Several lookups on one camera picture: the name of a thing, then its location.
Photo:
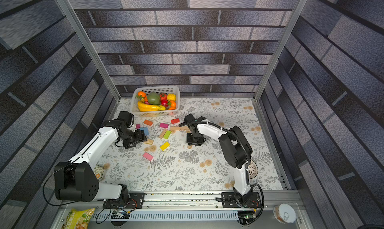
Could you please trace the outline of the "natural wood block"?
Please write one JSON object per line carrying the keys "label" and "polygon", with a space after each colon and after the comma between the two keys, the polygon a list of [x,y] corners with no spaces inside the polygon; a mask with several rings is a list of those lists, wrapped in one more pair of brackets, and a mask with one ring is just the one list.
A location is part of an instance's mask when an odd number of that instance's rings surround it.
{"label": "natural wood block", "polygon": [[180,127],[180,131],[190,131],[189,127],[188,126],[183,126],[183,127]]}
{"label": "natural wood block", "polygon": [[167,129],[163,129],[162,132],[159,134],[158,138],[163,139],[167,131]]}
{"label": "natural wood block", "polygon": [[171,131],[180,131],[181,129],[182,129],[181,127],[175,127],[175,126],[170,127]]}

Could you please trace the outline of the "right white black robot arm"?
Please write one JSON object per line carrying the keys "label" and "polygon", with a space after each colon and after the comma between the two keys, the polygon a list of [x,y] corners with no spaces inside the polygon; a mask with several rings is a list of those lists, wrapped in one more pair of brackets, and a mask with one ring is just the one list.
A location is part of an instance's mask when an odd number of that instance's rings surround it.
{"label": "right white black robot arm", "polygon": [[233,168],[234,192],[229,196],[222,195],[219,201],[223,206],[261,208],[264,203],[263,190],[259,184],[252,183],[259,172],[258,166],[252,160],[253,149],[241,129],[227,129],[209,122],[205,117],[196,119],[192,114],[179,124],[179,127],[184,126],[190,130],[186,137],[189,146],[202,146],[209,137],[220,144],[226,162]]}

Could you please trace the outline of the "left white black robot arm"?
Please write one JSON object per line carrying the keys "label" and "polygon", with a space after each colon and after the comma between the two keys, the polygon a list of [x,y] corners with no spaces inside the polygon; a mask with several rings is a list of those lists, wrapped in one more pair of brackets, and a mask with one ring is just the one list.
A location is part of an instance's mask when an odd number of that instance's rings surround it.
{"label": "left white black robot arm", "polygon": [[55,166],[57,200],[67,205],[102,201],[105,209],[142,208],[145,193],[130,192],[126,185],[101,183],[95,175],[95,167],[110,145],[122,142],[122,148],[129,149],[147,141],[143,131],[132,130],[134,119],[130,112],[120,112],[116,119],[104,122],[75,156]]}

